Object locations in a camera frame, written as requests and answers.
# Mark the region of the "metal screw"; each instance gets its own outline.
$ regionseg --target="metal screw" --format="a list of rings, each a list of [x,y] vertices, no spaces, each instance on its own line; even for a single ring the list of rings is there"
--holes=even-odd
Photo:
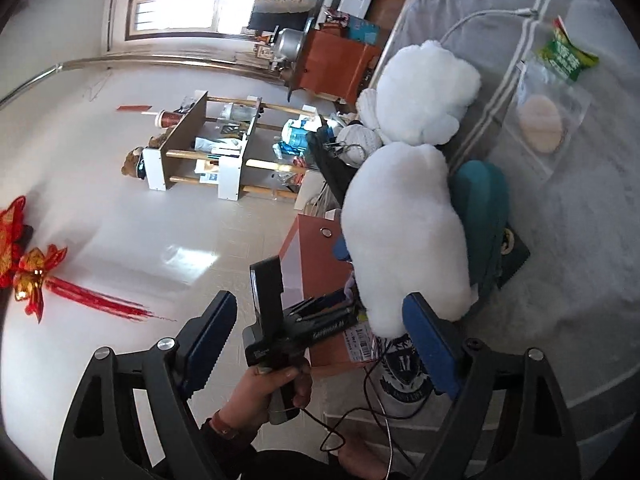
[[[531,350],[529,350],[529,357],[534,361],[542,361],[542,359],[545,358],[545,355],[542,353],[542,350],[532,348]]]
[[[479,350],[482,348],[482,341],[476,339],[475,337],[471,337],[466,340],[466,346],[471,350]]]
[[[95,352],[94,352],[94,357],[96,359],[98,359],[98,361],[102,361],[105,357],[107,357],[109,354],[111,353],[111,349],[108,348],[107,346],[103,346],[101,348],[98,348]]]
[[[175,339],[172,337],[164,337],[158,341],[158,348],[166,352],[175,346]]]

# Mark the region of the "gray bedsheet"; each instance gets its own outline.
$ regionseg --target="gray bedsheet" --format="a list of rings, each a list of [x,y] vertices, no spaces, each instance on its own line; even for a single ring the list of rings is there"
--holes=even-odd
[[[504,171],[510,222],[532,253],[464,325],[498,351],[545,351],[570,407],[588,477],[622,437],[640,399],[640,51],[609,0],[413,0],[390,53],[439,40],[476,10],[527,7],[538,10],[537,20],[473,18],[444,44],[482,75],[478,100],[445,149],[452,171],[471,158],[487,158]],[[540,179],[530,155],[500,131],[516,64],[552,37],[557,16],[600,64],[578,81],[593,97],[584,122],[555,173]],[[330,404],[338,382],[329,385]],[[332,413],[350,402],[338,404]],[[480,466],[498,405],[496,399],[474,454]],[[431,399],[425,413],[404,424],[413,428],[405,440],[410,449],[433,449],[448,406]],[[396,431],[402,440],[405,430]],[[384,437],[372,440],[382,444]]]

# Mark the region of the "barcode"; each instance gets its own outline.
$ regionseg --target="barcode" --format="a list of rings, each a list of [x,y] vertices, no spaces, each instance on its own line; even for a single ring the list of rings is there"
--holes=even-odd
[[[364,329],[357,328],[356,336],[358,337],[358,343],[360,344],[362,358],[365,361],[371,361],[371,348],[369,347],[369,338],[367,337],[367,333]]]

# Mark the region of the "silver pot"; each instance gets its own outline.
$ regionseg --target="silver pot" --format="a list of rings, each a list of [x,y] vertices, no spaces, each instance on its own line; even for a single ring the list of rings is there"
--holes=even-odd
[[[278,35],[278,39],[273,46],[273,53],[276,58],[284,58],[295,61],[302,48],[304,33],[293,28],[283,28]]]

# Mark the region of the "white stuffed animal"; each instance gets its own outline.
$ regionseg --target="white stuffed animal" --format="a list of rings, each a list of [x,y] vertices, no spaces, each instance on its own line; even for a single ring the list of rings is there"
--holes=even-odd
[[[480,89],[480,73],[437,41],[410,45],[386,64],[377,86],[383,140],[445,144]]]
[[[402,300],[421,292],[442,319],[464,316],[469,285],[465,233],[451,206],[444,156],[428,144],[394,142],[369,157],[342,209],[342,232],[373,333],[406,332]]]

